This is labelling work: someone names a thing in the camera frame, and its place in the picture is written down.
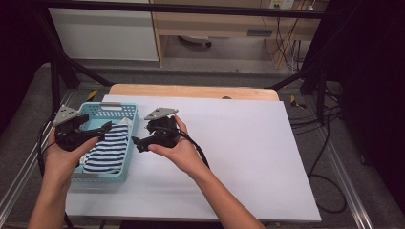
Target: aluminum rail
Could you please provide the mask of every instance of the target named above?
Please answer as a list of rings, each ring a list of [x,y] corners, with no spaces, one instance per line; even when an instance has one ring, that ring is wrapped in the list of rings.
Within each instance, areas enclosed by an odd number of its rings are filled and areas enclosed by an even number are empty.
[[[315,114],[315,104],[311,95],[305,96],[307,104],[309,105],[309,110],[312,114]],[[326,127],[319,128],[319,134],[323,140],[326,139],[327,135]],[[336,149],[333,146],[332,141],[330,140],[327,144],[325,153],[328,155],[330,165],[336,175],[337,181],[339,182],[340,187],[345,193],[349,207],[351,208],[354,221],[357,224],[359,229],[373,229],[372,222],[369,218],[369,215],[366,212],[366,209],[361,202],[360,196],[357,194],[352,180],[340,160],[339,154],[337,154]]]
[[[69,104],[75,90],[70,90],[65,94],[62,98],[62,104]],[[48,140],[49,133],[51,131],[52,122],[49,122],[45,128],[43,141],[40,143],[41,148],[46,145]],[[23,166],[21,167],[20,171],[18,172],[17,176],[15,177],[14,181],[12,182],[9,190],[3,196],[0,201],[0,228],[3,227],[4,223],[6,222],[7,217],[9,216],[12,207],[14,206],[15,202],[18,200],[21,192],[23,191],[25,185],[27,184],[34,168],[36,167],[36,143],[30,154],[28,155],[26,161],[24,162]]]

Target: blue and white striped fabric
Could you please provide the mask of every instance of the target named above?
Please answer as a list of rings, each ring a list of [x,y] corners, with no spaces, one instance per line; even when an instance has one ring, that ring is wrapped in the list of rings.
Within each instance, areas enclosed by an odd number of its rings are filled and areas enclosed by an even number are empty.
[[[86,154],[83,173],[117,174],[124,162],[128,144],[128,125],[113,125],[105,140]]]

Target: person's left hand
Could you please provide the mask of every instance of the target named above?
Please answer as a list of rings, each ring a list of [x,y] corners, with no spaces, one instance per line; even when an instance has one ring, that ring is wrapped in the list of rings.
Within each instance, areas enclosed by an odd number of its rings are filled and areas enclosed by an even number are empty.
[[[53,144],[55,142],[53,128],[48,137],[48,145],[53,145],[46,152],[44,182],[57,185],[58,188],[67,191],[76,164],[82,156],[95,147],[97,141],[98,138],[93,137],[71,152],[64,151],[57,143]]]

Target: wooden panel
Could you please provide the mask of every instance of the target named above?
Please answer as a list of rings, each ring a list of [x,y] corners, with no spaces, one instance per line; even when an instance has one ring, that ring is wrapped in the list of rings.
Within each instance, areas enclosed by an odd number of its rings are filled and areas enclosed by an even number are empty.
[[[228,96],[234,99],[279,101],[278,94],[274,90],[251,88],[116,84],[111,88],[109,94],[205,98]]]

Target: person's right hand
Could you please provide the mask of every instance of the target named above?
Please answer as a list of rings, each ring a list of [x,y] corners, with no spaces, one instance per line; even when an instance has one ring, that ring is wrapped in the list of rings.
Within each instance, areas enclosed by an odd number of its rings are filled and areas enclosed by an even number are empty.
[[[176,115],[175,119],[180,130],[188,134],[187,128],[181,119]],[[194,145],[182,136],[178,137],[178,144],[174,148],[151,144],[148,146],[148,149],[158,155],[167,157],[192,178],[196,178],[199,173],[208,170]]]

